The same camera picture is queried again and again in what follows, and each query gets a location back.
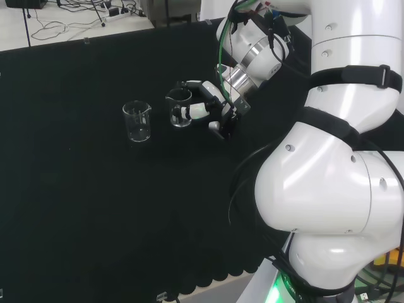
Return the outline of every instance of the yellow object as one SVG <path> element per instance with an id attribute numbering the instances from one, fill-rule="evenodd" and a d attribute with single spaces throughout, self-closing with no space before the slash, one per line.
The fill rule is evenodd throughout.
<path id="1" fill-rule="evenodd" d="M 394 249 L 390 251 L 389 265 L 397 265 L 398 261 L 398 250 Z M 384 262 L 386 262 L 386 255 L 382 255 L 373 261 L 374 266 L 384 266 Z M 401 261 L 401 267 L 404 267 L 404 258 Z"/>

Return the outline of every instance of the black table surface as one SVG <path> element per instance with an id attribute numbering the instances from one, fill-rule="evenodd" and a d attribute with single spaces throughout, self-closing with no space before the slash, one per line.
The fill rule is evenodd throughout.
<path id="1" fill-rule="evenodd" d="M 206 126 L 174 130 L 164 96 L 178 80 L 215 81 L 217 26 L 0 53 L 5 302 L 151 302 L 164 290 L 189 294 L 253 273 L 271 255 L 252 227 L 253 184 L 231 226 L 227 189 L 246 155 L 293 125 L 307 81 L 281 69 L 251 99 L 230 142 Z M 295 39 L 308 58 L 310 41 Z M 152 134 L 129 146 L 122 106 L 135 99 L 152 107 Z M 369 136 L 404 150 L 403 120 L 395 113 Z M 286 235 L 271 232 L 282 244 Z"/>

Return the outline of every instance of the green cable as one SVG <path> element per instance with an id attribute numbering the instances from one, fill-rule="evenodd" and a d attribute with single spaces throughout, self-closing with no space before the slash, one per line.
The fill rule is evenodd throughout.
<path id="1" fill-rule="evenodd" d="M 230 100 L 229 94 L 227 93 L 225 89 L 225 85 L 223 83 L 223 75 L 222 75 L 222 49 L 223 49 L 223 43 L 225 40 L 225 36 L 227 34 L 227 30 L 229 29 L 230 22 L 227 20 L 225 23 L 225 29 L 223 33 L 223 37 L 220 41 L 220 46 L 219 46 L 219 77 L 220 77 L 220 84 L 222 86 L 223 94 L 225 95 L 226 100 Z"/>
<path id="2" fill-rule="evenodd" d="M 246 6 L 252 5 L 254 2 L 256 2 L 256 0 L 249 0 L 246 3 L 240 4 L 238 6 L 236 6 L 235 8 L 238 9 L 242 9 L 245 8 Z M 230 97 L 229 97 L 229 93 L 226 91 L 225 89 L 225 85 L 223 83 L 223 76 L 222 76 L 222 50 L 223 50 L 223 43 L 225 41 L 225 37 L 227 34 L 227 30 L 229 29 L 230 26 L 230 22 L 227 20 L 225 25 L 224 25 L 224 33 L 222 36 L 222 39 L 220 41 L 220 46 L 219 46 L 219 77 L 220 77 L 220 84 L 222 86 L 222 90 L 223 90 L 223 94 L 224 97 L 226 98 L 227 101 L 230 101 Z"/>

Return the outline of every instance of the silver metal ring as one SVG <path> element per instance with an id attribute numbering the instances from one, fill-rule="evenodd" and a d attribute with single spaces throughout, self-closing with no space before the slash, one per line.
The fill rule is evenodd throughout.
<path id="1" fill-rule="evenodd" d="M 252 79 L 238 66 L 232 69 L 230 75 L 225 80 L 242 98 L 245 98 L 247 93 L 258 89 Z"/>
<path id="2" fill-rule="evenodd" d="M 268 41 L 267 37 L 262 38 L 260 41 L 254 45 L 249 52 L 244 56 L 243 60 L 241 61 L 241 65 L 243 68 L 248 68 L 248 65 L 255 59 L 256 56 L 268 45 L 270 42 Z"/>

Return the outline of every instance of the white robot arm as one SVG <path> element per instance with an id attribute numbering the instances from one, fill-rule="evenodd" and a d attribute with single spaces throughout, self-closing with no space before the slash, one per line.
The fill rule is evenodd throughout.
<path id="1" fill-rule="evenodd" d="M 324 84 L 311 88 L 305 107 L 345 121 L 359 134 L 391 117 L 401 87 L 386 83 L 391 71 L 401 74 L 401 0 L 261 2 L 277 11 L 312 15 L 311 72 L 317 79 L 324 75 L 318 81 Z M 270 79 L 278 61 L 261 45 L 266 35 L 251 21 L 239 24 L 231 39 L 230 44 L 227 33 L 224 48 L 239 64 L 225 75 L 225 86 L 233 77 L 233 88 L 243 95 Z M 281 56 L 279 44 L 274 51 Z M 357 81 L 361 67 L 377 70 L 378 83 Z M 330 71 L 341 72 L 342 80 L 327 82 Z M 404 153 L 386 154 L 404 174 Z M 313 287 L 344 288 L 368 262 L 400 245 L 404 191 L 399 177 L 380 154 L 353 151 L 310 123 L 296 122 L 262 165 L 255 197 L 270 227 L 295 232 L 290 263 Z"/>

